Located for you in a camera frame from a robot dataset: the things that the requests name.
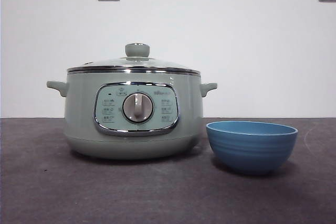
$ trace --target silver knob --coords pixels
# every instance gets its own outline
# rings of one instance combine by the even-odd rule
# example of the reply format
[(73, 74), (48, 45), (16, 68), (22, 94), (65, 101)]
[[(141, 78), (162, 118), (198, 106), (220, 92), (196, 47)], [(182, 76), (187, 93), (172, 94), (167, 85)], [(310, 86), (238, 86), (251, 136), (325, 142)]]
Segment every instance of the silver knob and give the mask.
[(127, 44), (125, 53), (128, 57), (148, 57), (149, 46), (143, 43)]
[(125, 99), (123, 111), (132, 122), (144, 122), (153, 112), (153, 103), (147, 95), (134, 93)]

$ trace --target pot base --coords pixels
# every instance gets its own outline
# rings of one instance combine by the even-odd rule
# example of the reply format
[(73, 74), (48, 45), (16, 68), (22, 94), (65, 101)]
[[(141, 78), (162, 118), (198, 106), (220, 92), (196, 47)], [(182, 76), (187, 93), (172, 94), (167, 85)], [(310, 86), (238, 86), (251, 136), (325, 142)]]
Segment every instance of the pot base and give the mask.
[(198, 136), (190, 136), (159, 141), (103, 142), (67, 136), (67, 142), (74, 151), (107, 159), (147, 159), (170, 156), (194, 147), (199, 140)]

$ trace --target glass lid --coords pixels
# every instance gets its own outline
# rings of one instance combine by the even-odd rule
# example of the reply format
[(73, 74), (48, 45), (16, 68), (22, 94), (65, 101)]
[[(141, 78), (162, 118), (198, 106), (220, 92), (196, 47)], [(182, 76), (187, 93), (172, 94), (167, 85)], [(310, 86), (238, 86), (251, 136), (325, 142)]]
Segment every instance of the glass lid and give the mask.
[(88, 62), (79, 67), (69, 68), (69, 73), (77, 72), (113, 72), (125, 70), (128, 72), (178, 72), (200, 75), (197, 70), (172, 62), (149, 58), (150, 47), (142, 43), (132, 43), (125, 46), (126, 57), (97, 62)]

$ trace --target electric hot pot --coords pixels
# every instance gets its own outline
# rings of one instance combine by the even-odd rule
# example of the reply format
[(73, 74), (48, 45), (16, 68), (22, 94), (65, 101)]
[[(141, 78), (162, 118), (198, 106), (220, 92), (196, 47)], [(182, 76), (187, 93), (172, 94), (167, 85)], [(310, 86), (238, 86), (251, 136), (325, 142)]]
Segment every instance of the electric hot pot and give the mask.
[(110, 159), (168, 156), (199, 142), (202, 97), (217, 88), (199, 71), (149, 58), (150, 47), (128, 44), (126, 57), (67, 70), (48, 81), (66, 98), (65, 135), (79, 153)]

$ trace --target table surface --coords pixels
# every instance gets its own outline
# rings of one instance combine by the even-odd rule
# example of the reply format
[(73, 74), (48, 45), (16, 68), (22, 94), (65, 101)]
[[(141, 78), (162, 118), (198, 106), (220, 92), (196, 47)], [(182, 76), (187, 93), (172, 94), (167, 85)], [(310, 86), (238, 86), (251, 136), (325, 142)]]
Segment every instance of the table surface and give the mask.
[(249, 120), (299, 130), (267, 176), (231, 172), (205, 127), (187, 153), (110, 161), (71, 151), (64, 119), (1, 119), (1, 223), (336, 223), (336, 119)]

